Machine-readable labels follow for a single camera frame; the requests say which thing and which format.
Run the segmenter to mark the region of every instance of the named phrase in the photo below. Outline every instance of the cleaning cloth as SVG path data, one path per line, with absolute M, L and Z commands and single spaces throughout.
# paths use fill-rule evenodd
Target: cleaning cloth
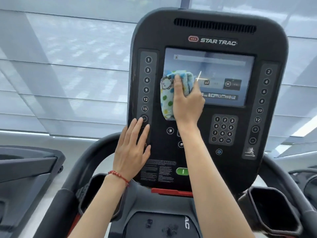
M 160 82 L 161 89 L 161 108 L 163 116 L 166 120 L 175 120 L 173 114 L 173 100 L 174 100 L 174 78 L 178 74 L 183 81 L 184 96 L 188 96 L 193 89 L 194 76 L 191 72 L 179 70 L 165 75 Z

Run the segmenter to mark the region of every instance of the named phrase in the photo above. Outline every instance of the person's left hand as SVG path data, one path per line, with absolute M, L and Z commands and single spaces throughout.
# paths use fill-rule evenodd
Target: person's left hand
M 143 153 L 150 129 L 149 124 L 145 126 L 137 143 L 142 123 L 142 118 L 139 118 L 138 121 L 133 119 L 129 128 L 127 126 L 123 128 L 116 151 L 114 152 L 113 170 L 128 181 L 138 174 L 151 153 L 150 145 Z

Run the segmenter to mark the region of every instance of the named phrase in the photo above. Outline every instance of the display screen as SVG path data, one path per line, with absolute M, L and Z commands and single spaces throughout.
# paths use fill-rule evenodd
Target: display screen
M 166 48 L 164 76 L 191 72 L 207 104 L 244 106 L 253 56 Z

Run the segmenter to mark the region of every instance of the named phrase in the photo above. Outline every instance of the red bracelet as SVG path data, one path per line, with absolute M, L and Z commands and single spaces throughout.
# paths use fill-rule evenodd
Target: red bracelet
M 125 181 L 126 186 L 129 185 L 129 181 L 126 178 L 122 177 L 119 173 L 115 172 L 114 170 L 109 171 L 108 174 L 113 174 L 113 175 L 118 176 L 119 178 L 121 178 Z

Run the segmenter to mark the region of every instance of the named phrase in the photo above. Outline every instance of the floor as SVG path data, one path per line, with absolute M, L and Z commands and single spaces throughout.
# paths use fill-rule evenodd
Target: floor
M 63 185 L 66 177 L 68 176 L 71 168 L 81 156 L 81 154 L 96 140 L 89 139 L 75 139 L 75 138 L 62 138 L 51 137 L 39 134 L 17 134 L 0 131 L 0 145 L 21 145 L 21 146 L 35 146 L 41 148 L 52 148 L 62 151 L 66 160 L 64 163 L 64 170 L 53 180 L 51 186 L 42 198 L 38 207 L 31 216 L 29 222 L 21 232 L 19 238 L 33 238 L 41 220 L 43 219 L 47 209 L 49 208 L 56 192 Z M 113 155 L 107 157 L 96 169 L 95 174 L 105 173 L 111 170 L 113 162 Z M 254 185 L 266 186 L 264 181 L 258 177 Z M 262 234 L 256 234 L 256 238 L 266 237 Z

